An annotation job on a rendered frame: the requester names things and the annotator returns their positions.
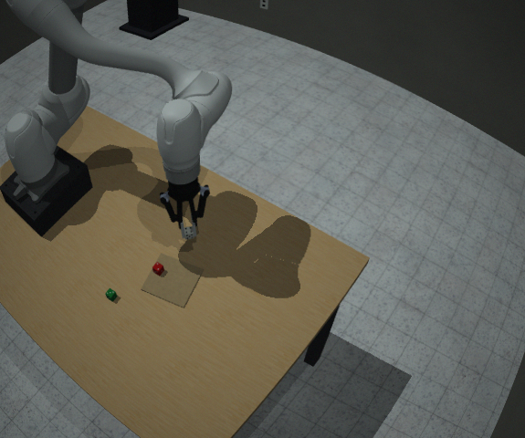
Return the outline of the red die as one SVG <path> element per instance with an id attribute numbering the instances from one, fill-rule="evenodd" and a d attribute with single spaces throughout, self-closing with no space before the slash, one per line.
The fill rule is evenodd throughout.
<path id="1" fill-rule="evenodd" d="M 164 268 L 163 268 L 163 265 L 161 265 L 160 263 L 156 262 L 156 264 L 152 267 L 152 270 L 153 270 L 153 272 L 155 274 L 160 276 L 162 274 L 162 272 L 164 271 Z"/>

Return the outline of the tan square mat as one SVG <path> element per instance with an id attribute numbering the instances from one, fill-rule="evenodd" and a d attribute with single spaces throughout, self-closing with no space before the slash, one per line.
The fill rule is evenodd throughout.
<path id="1" fill-rule="evenodd" d="M 164 271 L 158 276 L 152 270 L 141 290 L 184 308 L 203 268 L 162 253 L 156 262 L 163 265 Z"/>

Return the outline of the white die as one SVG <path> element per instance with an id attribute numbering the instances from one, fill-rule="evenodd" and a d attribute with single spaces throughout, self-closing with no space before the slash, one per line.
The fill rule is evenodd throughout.
<path id="1" fill-rule="evenodd" d="M 185 239 L 193 239 L 194 238 L 193 227 L 192 226 L 184 227 L 184 235 L 185 235 Z"/>

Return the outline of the green die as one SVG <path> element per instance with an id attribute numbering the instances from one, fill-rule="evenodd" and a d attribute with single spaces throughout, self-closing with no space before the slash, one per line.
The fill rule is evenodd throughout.
<path id="1" fill-rule="evenodd" d="M 106 292 L 106 297 L 113 302 L 117 297 L 117 294 L 114 290 L 109 288 L 109 290 Z"/>

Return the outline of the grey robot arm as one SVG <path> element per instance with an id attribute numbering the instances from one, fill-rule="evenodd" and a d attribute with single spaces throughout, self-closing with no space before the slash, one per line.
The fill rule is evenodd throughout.
<path id="1" fill-rule="evenodd" d="M 163 78 L 173 91 L 173 100 L 162 107 L 157 120 L 166 179 L 181 185 L 198 177 L 205 138 L 231 99 L 228 76 L 191 70 L 162 55 L 97 39 L 82 26 L 87 0 L 5 1 L 26 26 L 49 40 L 48 79 L 38 105 L 17 113 L 5 128 L 6 151 L 18 174 L 13 193 L 17 200 L 28 194 L 39 203 L 70 171 L 54 151 L 89 102 L 89 84 L 77 75 L 78 59 Z"/>

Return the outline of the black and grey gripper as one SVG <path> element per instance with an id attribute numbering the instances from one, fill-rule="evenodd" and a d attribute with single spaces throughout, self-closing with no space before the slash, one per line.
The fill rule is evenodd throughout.
<path id="1" fill-rule="evenodd" d="M 161 203 L 164 204 L 167 213 L 169 214 L 171 221 L 174 223 L 178 222 L 179 228 L 182 229 L 182 237 L 184 235 L 184 221 L 183 221 L 183 202 L 189 201 L 191 218 L 193 223 L 194 236 L 196 236 L 196 226 L 197 218 L 202 218 L 205 211 L 206 198 L 210 194 L 208 185 L 200 186 L 198 182 L 198 177 L 188 184 L 173 184 L 168 182 L 169 187 L 166 193 L 160 193 Z M 194 190 L 195 189 L 195 190 Z M 173 193 L 174 191 L 174 193 Z M 197 211 L 194 209 L 194 199 L 196 195 L 200 192 L 199 204 Z M 176 194 L 178 193 L 178 194 Z M 183 194 L 183 195 L 181 195 Z M 169 196 L 172 197 L 177 202 L 177 214 L 174 213 L 172 205 L 169 201 Z M 194 198 L 193 198 L 194 197 Z"/>

